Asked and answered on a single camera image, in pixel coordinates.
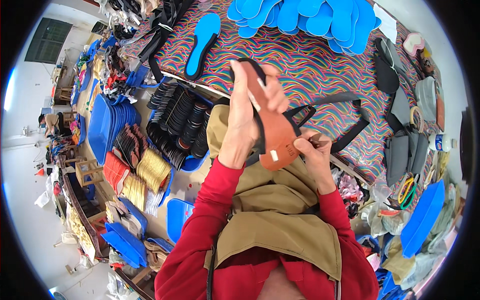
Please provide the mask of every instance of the person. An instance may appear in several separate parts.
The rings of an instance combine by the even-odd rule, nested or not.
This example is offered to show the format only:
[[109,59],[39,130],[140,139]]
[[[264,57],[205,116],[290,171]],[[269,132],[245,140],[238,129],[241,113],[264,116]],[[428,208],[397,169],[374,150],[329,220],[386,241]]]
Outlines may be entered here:
[[[155,277],[155,298],[377,299],[375,272],[355,240],[330,172],[332,141],[322,135],[315,149],[308,139],[318,132],[301,128],[294,146],[305,162],[298,157],[273,172],[259,162],[245,168],[259,130],[245,70],[236,60],[231,67],[229,105],[214,105],[207,127],[215,159],[192,216]],[[262,69],[268,109],[286,111],[276,68]],[[307,213],[316,203],[319,211]]]
[[38,116],[38,124],[45,124],[45,137],[52,134],[52,129],[56,129],[58,133],[63,136],[72,135],[70,128],[66,128],[63,125],[63,114],[61,112],[57,114],[40,114],[40,116]]

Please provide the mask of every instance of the tile floor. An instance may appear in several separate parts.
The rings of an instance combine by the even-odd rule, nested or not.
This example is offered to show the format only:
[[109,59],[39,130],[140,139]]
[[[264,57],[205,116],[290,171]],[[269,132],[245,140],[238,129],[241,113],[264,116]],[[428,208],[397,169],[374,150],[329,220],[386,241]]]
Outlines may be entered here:
[[[85,117],[85,122],[87,125],[88,131],[88,124],[90,122],[90,112],[86,110],[86,102],[90,98],[90,92],[92,90],[93,80],[91,80],[87,86],[87,89],[80,93],[78,97],[78,102],[76,106],[76,111],[80,113],[82,116]],[[148,123],[151,110],[146,107],[148,100],[150,98],[150,94],[152,94],[155,89],[149,88],[146,90],[138,90],[136,94],[136,98],[138,102],[134,104],[137,110],[142,115],[142,123],[141,128],[145,132],[145,127]],[[85,142],[80,146],[79,153],[81,156],[86,157],[87,159],[94,159],[95,156],[92,153],[92,148],[88,142],[88,135],[85,139]],[[211,167],[211,160],[206,159],[200,169],[193,173],[186,173],[183,171],[175,171],[173,182],[171,185],[171,192],[170,195],[166,198],[163,204],[158,208],[158,215],[154,217],[149,214],[144,214],[148,220],[148,228],[147,232],[151,237],[161,237],[169,241],[167,235],[167,228],[165,223],[165,217],[167,215],[167,202],[172,198],[178,198],[182,200],[186,200],[189,202],[193,202],[196,198],[197,192],[200,190],[200,185],[204,181],[209,169]],[[101,190],[99,191],[97,198],[99,199],[100,205],[105,207],[102,203],[102,199],[104,200],[111,200],[112,196],[115,195],[112,187],[109,183],[105,180],[98,184],[98,187]]]

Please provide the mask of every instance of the scissors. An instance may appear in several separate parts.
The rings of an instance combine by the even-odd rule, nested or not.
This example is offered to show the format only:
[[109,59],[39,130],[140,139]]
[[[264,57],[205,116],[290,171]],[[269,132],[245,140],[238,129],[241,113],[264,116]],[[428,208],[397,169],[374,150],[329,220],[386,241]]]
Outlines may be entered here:
[[398,204],[400,204],[401,209],[406,209],[409,207],[413,198],[415,198],[419,177],[419,174],[415,175],[415,177],[410,177],[401,186],[401,191],[405,188],[403,194],[400,192],[398,196]]

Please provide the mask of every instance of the red jacket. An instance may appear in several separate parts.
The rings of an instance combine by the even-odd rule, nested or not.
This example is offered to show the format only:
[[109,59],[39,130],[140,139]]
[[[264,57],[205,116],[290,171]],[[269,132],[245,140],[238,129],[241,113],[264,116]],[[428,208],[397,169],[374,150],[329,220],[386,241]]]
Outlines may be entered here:
[[[232,197],[243,169],[224,167],[216,159],[198,192],[193,214],[155,278],[157,300],[205,300],[205,253],[227,223]],[[344,300],[374,300],[378,296],[375,272],[355,240],[338,191],[319,195],[320,218],[338,233],[342,252],[341,295]],[[334,300],[334,281],[322,270],[297,258],[254,247],[231,256],[214,272],[214,300],[256,300],[270,271],[283,264],[308,300]]]

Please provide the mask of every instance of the khaki apron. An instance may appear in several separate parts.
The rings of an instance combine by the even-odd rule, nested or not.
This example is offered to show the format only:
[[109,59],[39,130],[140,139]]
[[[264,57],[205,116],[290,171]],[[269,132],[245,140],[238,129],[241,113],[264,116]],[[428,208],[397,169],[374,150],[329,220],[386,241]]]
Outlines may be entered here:
[[[220,150],[228,113],[228,105],[212,109],[207,126],[211,158]],[[342,259],[336,230],[316,215],[299,215],[316,203],[315,182],[300,158],[278,171],[268,171],[259,162],[245,168],[233,197],[233,216],[218,236],[214,268],[232,255],[263,247],[303,259],[339,282]],[[207,269],[211,257],[208,251]]]

